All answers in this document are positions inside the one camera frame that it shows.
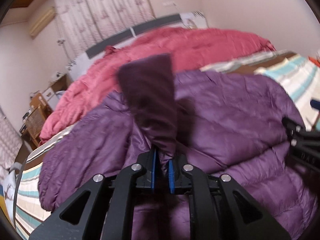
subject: headboard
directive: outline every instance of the headboard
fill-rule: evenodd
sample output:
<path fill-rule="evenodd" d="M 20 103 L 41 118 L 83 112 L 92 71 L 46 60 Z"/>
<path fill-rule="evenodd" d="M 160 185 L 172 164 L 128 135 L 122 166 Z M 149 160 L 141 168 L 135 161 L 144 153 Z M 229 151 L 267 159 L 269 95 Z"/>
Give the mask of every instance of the headboard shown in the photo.
<path fill-rule="evenodd" d="M 126 29 L 120 33 L 117 33 L 100 43 L 92 46 L 91 48 L 86 50 L 87 56 L 89 59 L 93 58 L 94 56 L 98 55 L 99 53 L 103 52 L 106 46 L 114 46 L 116 44 L 121 43 L 124 40 L 130 39 L 135 37 L 136 35 L 139 35 L 141 33 L 144 33 L 146 31 L 149 31 L 154 28 L 159 28 L 161 26 L 169 25 L 169 24 L 174 24 L 181 22 L 181 17 L 180 14 L 174 14 L 174 15 L 169 15 L 166 17 L 162 18 L 157 18 L 149 22 L 145 22 L 136 26 L 133 26 L 130 29 Z"/>

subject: pink comforter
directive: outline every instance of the pink comforter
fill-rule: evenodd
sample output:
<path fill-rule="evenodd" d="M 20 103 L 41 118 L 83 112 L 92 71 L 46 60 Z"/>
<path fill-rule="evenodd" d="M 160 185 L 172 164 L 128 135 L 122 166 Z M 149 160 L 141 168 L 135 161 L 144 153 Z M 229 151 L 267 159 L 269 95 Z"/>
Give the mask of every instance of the pink comforter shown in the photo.
<path fill-rule="evenodd" d="M 71 84 L 46 120 L 40 137 L 43 141 L 49 140 L 100 104 L 110 91 L 117 89 L 115 73 L 127 62 L 171 53 L 173 71 L 177 73 L 269 50 L 275 50 L 270 41 L 253 33 L 221 29 L 156 29 L 138 38 L 131 46 L 108 48 L 105 56 L 97 60 L 86 75 Z"/>

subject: purple down jacket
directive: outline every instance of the purple down jacket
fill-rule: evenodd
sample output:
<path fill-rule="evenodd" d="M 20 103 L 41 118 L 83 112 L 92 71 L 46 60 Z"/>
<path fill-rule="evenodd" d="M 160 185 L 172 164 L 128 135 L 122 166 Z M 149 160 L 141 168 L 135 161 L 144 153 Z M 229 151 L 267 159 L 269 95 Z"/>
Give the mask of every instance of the purple down jacket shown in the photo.
<path fill-rule="evenodd" d="M 287 93 L 268 77 L 178 74 L 168 54 L 124 65 L 112 92 L 44 158 L 41 206 L 54 211 L 97 173 L 135 163 L 151 143 L 161 162 L 175 152 L 208 174 L 230 174 L 297 239 L 317 207 L 318 176 L 286 158 L 283 116 L 303 123 Z M 185 196 L 141 198 L 132 239 L 189 239 Z"/>

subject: striped blanket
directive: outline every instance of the striped blanket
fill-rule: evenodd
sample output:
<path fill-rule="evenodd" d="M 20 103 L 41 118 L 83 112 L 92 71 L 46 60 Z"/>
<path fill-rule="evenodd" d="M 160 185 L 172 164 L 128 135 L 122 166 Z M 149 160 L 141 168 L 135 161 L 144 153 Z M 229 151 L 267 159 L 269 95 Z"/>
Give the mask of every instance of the striped blanket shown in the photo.
<path fill-rule="evenodd" d="M 262 74 L 277 81 L 300 111 L 306 129 L 320 130 L 319 112 L 312 109 L 310 100 L 320 99 L 320 68 L 300 55 L 285 59 L 270 68 L 260 67 Z"/>
<path fill-rule="evenodd" d="M 278 51 L 256 53 L 231 62 L 208 65 L 201 70 L 234 73 L 243 69 L 249 69 L 251 74 L 269 76 L 279 82 L 300 110 L 307 128 L 312 126 L 317 112 L 311 109 L 309 101 L 312 97 L 320 99 L 320 68 L 316 69 L 306 58 L 295 53 Z M 15 227 L 23 239 L 28 239 L 32 231 L 51 214 L 41 208 L 39 201 L 38 180 L 42 161 L 45 154 L 69 134 L 72 128 L 73 126 L 66 128 L 33 151 L 22 168 L 14 203 Z"/>
<path fill-rule="evenodd" d="M 34 150 L 23 164 L 17 180 L 13 208 L 15 228 L 22 239 L 29 239 L 32 231 L 51 215 L 50 212 L 41 208 L 39 201 L 38 181 L 42 161 L 46 152 L 69 134 L 73 126 L 69 126 Z"/>

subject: curtain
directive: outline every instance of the curtain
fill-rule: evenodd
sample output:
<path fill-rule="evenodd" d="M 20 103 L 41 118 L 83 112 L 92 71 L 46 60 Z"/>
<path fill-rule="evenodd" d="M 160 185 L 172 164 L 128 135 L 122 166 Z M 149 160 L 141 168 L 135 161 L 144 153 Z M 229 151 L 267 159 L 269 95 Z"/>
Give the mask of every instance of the curtain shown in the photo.
<path fill-rule="evenodd" d="M 154 19 L 148 0 L 54 0 L 75 55 L 131 26 Z"/>
<path fill-rule="evenodd" d="M 6 170 L 14 163 L 21 146 L 21 137 L 0 112 L 0 183 L 8 175 Z"/>

